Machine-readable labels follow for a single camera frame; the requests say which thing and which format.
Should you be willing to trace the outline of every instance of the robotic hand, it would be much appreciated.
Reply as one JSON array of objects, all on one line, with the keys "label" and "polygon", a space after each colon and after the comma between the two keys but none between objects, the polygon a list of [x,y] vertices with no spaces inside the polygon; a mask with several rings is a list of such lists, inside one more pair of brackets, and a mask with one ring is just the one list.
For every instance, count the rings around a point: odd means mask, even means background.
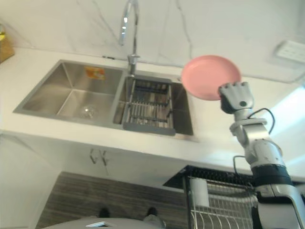
[{"label": "robotic hand", "polygon": [[281,148],[264,127],[263,118],[249,118],[254,98],[247,82],[219,88],[221,109],[234,114],[230,130],[245,151],[254,176],[258,205],[252,209],[254,229],[305,229],[305,205],[292,185]]}]

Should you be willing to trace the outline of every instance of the double sink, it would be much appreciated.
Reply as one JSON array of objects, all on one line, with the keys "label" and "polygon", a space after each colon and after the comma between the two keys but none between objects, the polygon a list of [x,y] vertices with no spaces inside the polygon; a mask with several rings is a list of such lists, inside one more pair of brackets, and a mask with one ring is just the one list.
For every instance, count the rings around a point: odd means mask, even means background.
[{"label": "double sink", "polygon": [[[168,80],[136,75],[135,78],[141,80],[135,83],[133,77],[127,77],[127,75],[125,69],[60,61],[34,87],[14,112],[108,128],[128,129],[124,125],[124,120],[128,108],[131,110],[132,90],[139,85],[138,88],[145,89],[144,92],[141,91],[140,96],[157,98],[152,95],[151,90],[147,91],[140,83],[147,82],[145,85],[155,84],[158,87],[160,81],[161,89],[165,85],[162,82],[168,83]],[[165,135],[193,135],[186,91],[180,83],[170,82],[168,87],[170,90],[167,97],[171,99],[171,109],[164,118],[165,120],[168,118],[171,126],[167,126],[166,122],[156,122],[155,119],[151,119],[145,120],[146,122],[140,121],[141,125],[133,124],[141,128],[129,130]],[[161,94],[156,95],[162,98],[165,94],[161,90],[159,92]],[[141,104],[146,107],[146,110],[150,110],[152,105],[159,107],[160,110],[162,106],[164,108],[166,106],[166,104],[152,102]],[[142,126],[148,124],[147,122],[154,127],[143,129]]]}]

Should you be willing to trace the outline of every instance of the white marble backsplash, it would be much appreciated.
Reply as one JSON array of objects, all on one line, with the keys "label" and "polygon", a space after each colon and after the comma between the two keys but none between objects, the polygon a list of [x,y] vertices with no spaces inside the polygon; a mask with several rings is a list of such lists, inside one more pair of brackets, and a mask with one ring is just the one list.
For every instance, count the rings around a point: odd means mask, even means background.
[{"label": "white marble backsplash", "polygon": [[[118,44],[126,0],[0,0],[14,46],[126,58]],[[305,42],[304,0],[139,0],[140,61],[183,66],[215,54],[231,59],[243,75],[293,81],[304,64],[277,59],[283,40]]]}]

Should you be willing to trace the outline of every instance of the faucet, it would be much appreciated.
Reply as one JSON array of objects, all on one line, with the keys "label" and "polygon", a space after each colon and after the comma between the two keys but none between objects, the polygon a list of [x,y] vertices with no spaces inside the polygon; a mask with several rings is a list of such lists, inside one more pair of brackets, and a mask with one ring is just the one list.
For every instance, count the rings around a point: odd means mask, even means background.
[{"label": "faucet", "polygon": [[138,58],[140,57],[137,55],[137,32],[138,32],[138,22],[139,22],[139,4],[138,0],[128,0],[123,12],[122,22],[121,22],[121,33],[120,33],[120,40],[119,43],[121,46],[124,45],[126,31],[127,31],[127,24],[129,21],[129,14],[133,7],[134,10],[134,33],[133,33],[133,48],[132,54],[129,54],[128,57],[128,72],[130,76],[134,77],[136,64]]}]

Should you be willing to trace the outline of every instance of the pink dish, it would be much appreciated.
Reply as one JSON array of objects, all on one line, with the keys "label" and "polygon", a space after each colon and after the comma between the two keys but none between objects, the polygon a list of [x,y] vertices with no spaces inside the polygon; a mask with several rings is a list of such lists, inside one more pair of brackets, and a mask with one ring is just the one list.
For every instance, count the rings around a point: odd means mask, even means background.
[{"label": "pink dish", "polygon": [[219,100],[218,87],[241,81],[238,68],[221,56],[206,55],[188,62],[181,76],[185,89],[204,100]]}]

